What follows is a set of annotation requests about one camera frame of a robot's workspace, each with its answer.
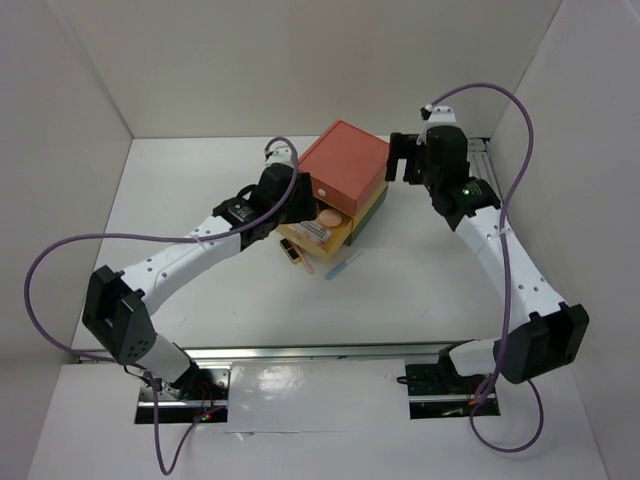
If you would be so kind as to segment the round pink powder puff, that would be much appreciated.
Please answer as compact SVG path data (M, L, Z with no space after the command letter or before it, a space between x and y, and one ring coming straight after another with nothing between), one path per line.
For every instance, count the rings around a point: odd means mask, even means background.
M343 216L335 209L324 209L318 214L317 221L325 228L335 228L342 223Z

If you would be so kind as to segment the nail sticker packet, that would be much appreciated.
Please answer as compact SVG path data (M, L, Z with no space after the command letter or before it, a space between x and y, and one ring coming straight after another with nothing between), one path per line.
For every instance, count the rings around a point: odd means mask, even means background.
M326 229L315 221L303 221L291 226L296 232L316 245L324 245L332 237L332 231Z

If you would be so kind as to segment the yellow drawer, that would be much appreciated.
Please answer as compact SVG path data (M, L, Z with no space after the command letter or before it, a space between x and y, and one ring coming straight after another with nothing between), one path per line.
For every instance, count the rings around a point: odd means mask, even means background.
M317 213L315 219L283 224L276 228L276 232L312 256L329 260L352 233L354 217L318 198L314 201ZM320 215L325 211L338 213L340 222L333 226L322 223Z

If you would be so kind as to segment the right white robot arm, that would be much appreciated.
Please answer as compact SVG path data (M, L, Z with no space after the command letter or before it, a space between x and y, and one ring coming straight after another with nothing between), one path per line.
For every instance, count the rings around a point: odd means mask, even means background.
M570 305L545 280L506 219L489 183L473 176L468 140L453 125L424 134L390 137L386 178L426 188L434 210L467 245L503 302L495 339L470 340L440 353L436 379L448 392L460 391L471 377L498 373L521 384L572 364L590 323L581 304Z

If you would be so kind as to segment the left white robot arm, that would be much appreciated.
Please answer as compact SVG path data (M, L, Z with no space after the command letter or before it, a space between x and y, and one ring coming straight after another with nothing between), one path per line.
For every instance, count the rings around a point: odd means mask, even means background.
M257 183L215 207L185 242L121 271L108 266L94 271L82 322L118 364L147 370L172 397L187 398L211 378L182 348L156 332L153 314L190 281L267 238L279 225L315 215L310 175L272 164Z

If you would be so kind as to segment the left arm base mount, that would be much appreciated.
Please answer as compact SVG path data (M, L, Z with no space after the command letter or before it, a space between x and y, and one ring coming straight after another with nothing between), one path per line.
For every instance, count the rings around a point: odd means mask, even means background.
M154 423L154 400L157 395L158 423L189 425L222 424L228 421L228 398L231 380L229 364L209 364L200 367L195 383L185 392L158 380L160 389L141 381L134 423Z

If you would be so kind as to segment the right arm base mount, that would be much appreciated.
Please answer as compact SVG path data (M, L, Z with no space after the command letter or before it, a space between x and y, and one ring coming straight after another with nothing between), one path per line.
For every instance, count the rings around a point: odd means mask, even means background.
M449 376L436 364L406 364L405 373L396 382L406 388L411 420L453 419L477 416L499 416L497 396L492 392L485 403L475 399L483 375Z

